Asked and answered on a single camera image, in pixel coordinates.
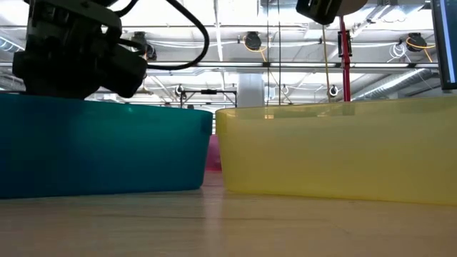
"ductwork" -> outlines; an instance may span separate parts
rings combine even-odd
[[[425,81],[433,76],[430,69],[415,69],[404,74],[388,76],[385,79],[367,86],[352,96],[352,101],[379,99],[405,89],[410,85]]]

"vertical pole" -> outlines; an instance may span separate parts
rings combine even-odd
[[[351,59],[349,57],[349,45],[348,37],[346,34],[346,25],[344,24],[344,18],[342,16],[340,17],[340,29],[343,47],[343,57],[341,58],[341,63],[343,67],[343,93],[344,101],[349,102],[351,101]]]

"exposed ceiling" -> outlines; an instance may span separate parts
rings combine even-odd
[[[322,39],[322,26],[297,14],[294,10],[294,0],[280,0],[279,15],[277,1],[270,1],[266,15],[266,1],[261,0],[181,0],[181,3],[206,25],[211,37],[211,47],[204,62],[215,63],[210,68],[192,68],[178,72],[149,71],[144,86],[146,90],[139,92],[132,99],[120,99],[111,94],[101,92],[90,99],[99,101],[130,101],[135,104],[165,104],[173,102],[174,89],[182,85],[185,89],[222,89],[236,90],[238,74],[243,72],[262,73],[267,77],[265,68],[248,69],[236,67],[228,62],[251,62],[261,64],[264,62],[259,52],[251,52],[243,45],[243,37],[248,31],[257,31],[267,46],[267,38],[271,45],[264,56],[269,62],[294,62],[297,66],[306,66],[307,63],[323,63],[324,52]],[[119,0],[111,8],[122,9],[129,0]],[[398,1],[396,8],[378,8],[378,1],[369,1],[369,4],[355,14],[345,17],[346,27],[351,29],[353,35],[353,56],[351,61],[360,63],[429,63],[424,52],[406,52],[401,58],[393,58],[393,47],[400,39],[406,39],[408,33],[419,32],[429,44],[434,44],[433,22],[431,10],[424,7],[425,0]],[[26,22],[28,5],[20,0],[0,0],[0,39],[8,39],[18,46],[25,46]],[[278,17],[281,21],[279,33]],[[122,19],[124,36],[128,37],[135,31],[145,31],[147,38],[157,51],[158,60],[164,61],[189,61],[195,58],[201,50],[202,35],[193,24],[186,20],[165,1],[140,0],[138,4]],[[328,41],[329,62],[338,63],[340,58],[336,52],[339,20],[326,27]],[[436,50],[430,49],[433,62],[436,60]],[[11,67],[8,62],[12,54],[0,51],[0,60],[3,67],[0,72],[1,88],[17,89],[20,81],[11,77]],[[406,68],[389,66],[389,69],[376,68],[353,69],[351,74],[351,90],[354,93],[370,86],[391,74],[406,72]],[[281,83],[286,85],[285,93],[294,103],[314,103],[326,100],[326,76],[322,66],[319,68],[292,68],[281,70]],[[277,69],[272,70],[277,79]],[[341,70],[330,70],[330,83],[341,88],[343,77]],[[426,90],[436,85],[436,77],[426,78],[426,82],[411,85],[402,89],[399,94],[390,97],[407,97],[412,91]],[[197,104],[196,108],[212,111],[231,103],[222,95],[195,96],[189,103],[222,103],[221,105],[205,106]]]

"fluorescent light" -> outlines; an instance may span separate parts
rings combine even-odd
[[[438,68],[438,64],[417,64],[416,68],[437,69]]]
[[[197,64],[199,67],[262,67],[262,63],[247,63],[247,62],[201,62]]]
[[[186,64],[185,62],[174,62],[174,61],[152,61],[148,64],[151,65],[159,65],[159,66],[175,66],[175,65],[182,65]]]
[[[356,64],[356,68],[406,68],[409,64]]]
[[[173,62],[173,61],[153,61],[149,62],[151,65],[159,66],[175,66],[186,64],[185,62]],[[262,67],[263,64],[253,62],[207,62],[202,61],[196,65],[197,67]]]
[[[279,67],[279,63],[272,63],[272,67]],[[281,67],[303,67],[303,68],[322,68],[325,67],[326,64],[324,63],[283,63]],[[329,68],[334,68],[336,64],[331,63],[328,64]]]

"wooden table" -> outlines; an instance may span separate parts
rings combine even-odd
[[[2,257],[457,256],[457,207],[200,191],[0,201]]]

